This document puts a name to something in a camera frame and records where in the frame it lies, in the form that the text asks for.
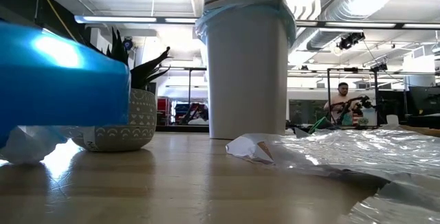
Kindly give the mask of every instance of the man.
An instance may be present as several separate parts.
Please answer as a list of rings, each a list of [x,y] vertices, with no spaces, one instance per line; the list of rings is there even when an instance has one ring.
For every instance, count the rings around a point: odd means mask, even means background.
[[[349,85],[345,82],[341,82],[338,85],[338,92],[339,94],[336,96],[331,97],[330,102],[331,104],[336,104],[336,103],[340,103],[340,102],[347,102],[350,100],[350,98],[347,96],[347,94],[349,93]],[[351,103],[350,109],[352,109],[354,107],[354,102]],[[339,116],[341,115],[341,111],[344,107],[341,104],[337,104],[333,107],[331,107],[331,116],[333,118],[330,120],[331,122],[335,122],[336,120],[338,120]],[[329,102],[327,101],[327,103],[325,103],[324,105],[324,110],[328,111],[329,110]]]

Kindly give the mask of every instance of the table surface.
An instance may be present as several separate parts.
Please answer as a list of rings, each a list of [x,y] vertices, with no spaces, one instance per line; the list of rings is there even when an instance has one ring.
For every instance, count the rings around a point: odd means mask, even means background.
[[[144,149],[58,145],[0,167],[1,223],[335,223],[374,191],[227,155],[228,141],[157,133]]]

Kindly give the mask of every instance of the blue container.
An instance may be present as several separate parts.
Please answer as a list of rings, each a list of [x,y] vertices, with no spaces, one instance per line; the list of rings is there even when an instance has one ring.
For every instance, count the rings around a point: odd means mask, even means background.
[[[129,68],[41,30],[0,22],[0,136],[17,125],[128,122]]]

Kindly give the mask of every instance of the plastic wrap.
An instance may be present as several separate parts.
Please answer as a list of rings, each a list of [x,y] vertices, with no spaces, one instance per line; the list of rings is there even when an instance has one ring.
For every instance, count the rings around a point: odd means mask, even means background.
[[[61,126],[17,126],[9,132],[0,159],[13,164],[35,164],[80,133],[80,128]]]
[[[328,176],[362,173],[388,184],[355,205],[341,223],[436,223],[440,220],[440,138],[412,131],[317,131],[294,136],[247,134],[227,152],[281,170]]]
[[[265,1],[265,2],[249,2],[249,3],[235,3],[225,5],[221,8],[205,11],[200,19],[195,22],[195,33],[199,39],[206,43],[207,29],[212,25],[218,25],[213,21],[213,18],[223,12],[235,12],[240,10],[242,12],[253,12],[260,10],[261,12],[272,13],[277,16],[283,23],[289,41],[289,48],[292,48],[296,39],[296,25],[294,15],[287,7],[287,4],[281,0]]]

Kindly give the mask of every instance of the patterned pot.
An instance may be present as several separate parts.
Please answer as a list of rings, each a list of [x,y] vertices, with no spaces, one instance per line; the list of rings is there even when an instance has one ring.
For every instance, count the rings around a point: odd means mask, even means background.
[[[132,89],[128,125],[85,128],[83,136],[77,137],[73,141],[94,152],[138,150],[153,138],[156,130],[156,118],[157,107],[154,94]]]

